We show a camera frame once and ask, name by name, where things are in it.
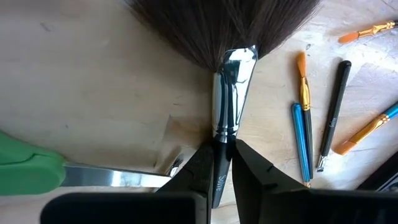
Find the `blue brush handle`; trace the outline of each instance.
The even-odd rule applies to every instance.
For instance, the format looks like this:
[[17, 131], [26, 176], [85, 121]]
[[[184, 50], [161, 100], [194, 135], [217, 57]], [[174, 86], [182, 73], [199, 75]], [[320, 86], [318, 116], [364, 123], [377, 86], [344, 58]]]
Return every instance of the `blue brush handle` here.
[[303, 114], [302, 114], [301, 105], [299, 103], [294, 103], [292, 105], [292, 114], [293, 114], [294, 130], [296, 133], [298, 159], [300, 160], [303, 181], [309, 182], [310, 169], [308, 164], [307, 145], [305, 142]]
[[392, 105], [390, 108], [388, 108], [385, 112], [385, 115], [387, 115], [390, 119], [393, 117], [397, 116], [398, 114], [398, 102]]

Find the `black paintbrush handle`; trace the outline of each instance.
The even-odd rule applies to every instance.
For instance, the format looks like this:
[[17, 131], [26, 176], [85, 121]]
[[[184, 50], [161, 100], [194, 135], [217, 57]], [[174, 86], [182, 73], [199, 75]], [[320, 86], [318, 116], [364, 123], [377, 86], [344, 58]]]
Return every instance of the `black paintbrush handle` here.
[[214, 176], [213, 176], [213, 201], [212, 208], [217, 208], [223, 195], [229, 164], [232, 158], [234, 143], [222, 143], [213, 141], [214, 151]]
[[310, 172], [310, 179], [313, 178], [313, 146], [312, 146], [312, 122], [311, 122], [311, 111], [303, 111], [303, 119], [305, 125], [305, 139], [307, 143], [307, 157], [308, 157], [308, 168]]
[[338, 65], [337, 74], [335, 78], [335, 85], [331, 94], [331, 100], [329, 105], [329, 112], [326, 119], [325, 132], [323, 133], [321, 143], [321, 155], [327, 156], [330, 151], [331, 141], [335, 133], [337, 124], [338, 113], [340, 112], [341, 101], [343, 100], [344, 90], [351, 70], [350, 61], [342, 61]]

